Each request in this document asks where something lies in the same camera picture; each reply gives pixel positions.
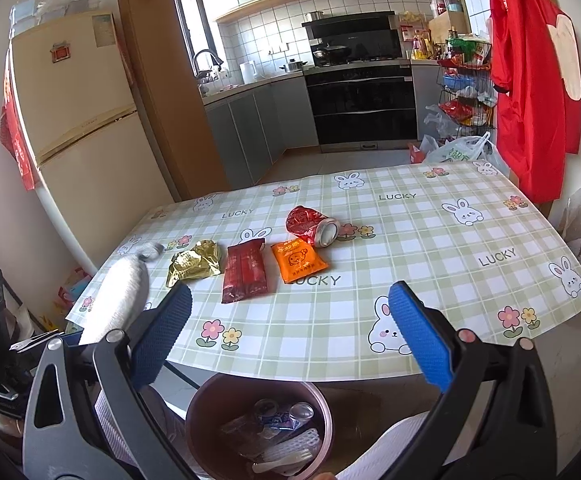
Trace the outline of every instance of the white plastic fork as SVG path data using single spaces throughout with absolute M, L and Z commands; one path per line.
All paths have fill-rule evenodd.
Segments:
M 253 472 L 266 473 L 267 471 L 275 469 L 276 467 L 279 467 L 281 465 L 292 465 L 298 462 L 305 462 L 306 460 L 309 460 L 311 458 L 313 458 L 311 450 L 302 449 L 301 451 L 291 453 L 290 455 L 285 456 L 284 458 L 280 458 L 275 462 L 262 462 L 261 464 L 253 464 Z

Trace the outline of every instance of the metal screw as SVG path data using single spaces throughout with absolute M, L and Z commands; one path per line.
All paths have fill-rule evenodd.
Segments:
M 535 348 L 535 345 L 533 344 L 533 342 L 530 339 L 528 339 L 527 337 L 520 337 L 520 346 L 524 350 L 533 350 Z
M 51 339 L 48 342 L 48 345 L 46 345 L 48 347 L 48 350 L 59 350 L 62 346 L 62 341 L 59 337 L 56 337 L 55 339 Z
M 477 336 L 475 332 L 469 330 L 468 328 L 463 328 L 458 332 L 458 337 L 460 341 L 464 341 L 464 343 L 474 343 Z
M 116 328 L 111 330 L 109 333 L 106 334 L 106 340 L 109 343 L 117 343 L 117 341 L 121 341 L 124 337 L 124 331 Z

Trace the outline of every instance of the orange packet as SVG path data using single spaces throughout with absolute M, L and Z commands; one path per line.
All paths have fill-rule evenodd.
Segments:
M 284 283 L 292 283 L 320 270 L 328 269 L 328 264 L 315 253 L 311 245 L 301 238 L 275 244 L 271 249 L 280 266 Z

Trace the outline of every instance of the gold foil wrapper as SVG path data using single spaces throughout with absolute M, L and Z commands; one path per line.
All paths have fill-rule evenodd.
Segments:
M 219 246 L 212 240 L 197 242 L 189 251 L 173 256 L 168 267 L 166 286 L 172 287 L 178 280 L 195 280 L 221 274 L 219 270 Z

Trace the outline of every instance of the refrigerator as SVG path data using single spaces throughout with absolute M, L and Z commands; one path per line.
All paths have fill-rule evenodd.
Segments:
M 74 14 L 15 36 L 10 69 L 36 192 L 94 275 L 150 209 L 173 202 L 138 117 L 112 15 Z

